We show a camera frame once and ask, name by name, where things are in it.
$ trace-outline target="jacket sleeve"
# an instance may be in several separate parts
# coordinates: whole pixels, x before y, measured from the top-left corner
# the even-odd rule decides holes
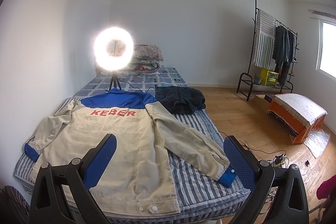
[[[229,187],[236,177],[223,149],[211,138],[178,121],[148,94],[145,107],[154,120],[164,146],[203,174]]]
[[[57,134],[67,124],[69,124],[71,113],[79,106],[79,101],[72,100],[67,107],[60,112],[45,117],[35,130],[33,140],[30,142],[28,141],[25,144],[25,154],[36,162],[42,150],[56,138]]]

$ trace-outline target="plastic bag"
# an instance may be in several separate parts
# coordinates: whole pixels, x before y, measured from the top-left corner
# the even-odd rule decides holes
[[[330,133],[323,130],[311,130],[304,144],[309,148],[315,158],[322,155],[330,140]]]

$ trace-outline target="ring light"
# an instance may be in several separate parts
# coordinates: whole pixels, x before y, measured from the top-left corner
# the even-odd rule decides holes
[[[107,46],[111,40],[125,43],[126,48],[122,56],[111,56],[107,52]],[[106,29],[98,35],[94,43],[94,54],[97,64],[103,69],[113,71],[122,69],[131,60],[133,55],[133,40],[131,35],[124,29],[112,27]]]

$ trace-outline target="red lettering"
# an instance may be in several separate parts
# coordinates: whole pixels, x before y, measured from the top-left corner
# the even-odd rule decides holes
[[[115,114],[117,114],[117,110],[112,108],[108,115],[115,115]]]
[[[120,110],[120,111],[117,113],[117,115],[119,115],[119,116],[125,116],[125,114],[126,114],[126,110]]]
[[[135,114],[135,111],[129,111],[126,116],[129,116],[129,115],[135,116],[134,114]]]
[[[100,116],[106,116],[106,113],[108,113],[108,111],[107,110],[103,110],[99,115]]]
[[[98,115],[98,113],[100,112],[100,110],[94,110],[91,115]]]

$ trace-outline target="beige jacket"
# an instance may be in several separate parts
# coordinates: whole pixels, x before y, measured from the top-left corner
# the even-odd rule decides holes
[[[104,212],[179,213],[167,149],[223,185],[230,185],[235,177],[221,147],[178,121],[152,95],[113,89],[73,100],[41,121],[28,143],[38,157],[30,178],[36,180],[43,162],[66,165],[82,158],[107,133],[116,136],[117,150],[97,186],[90,189]],[[74,202],[69,188],[63,188],[67,200]]]

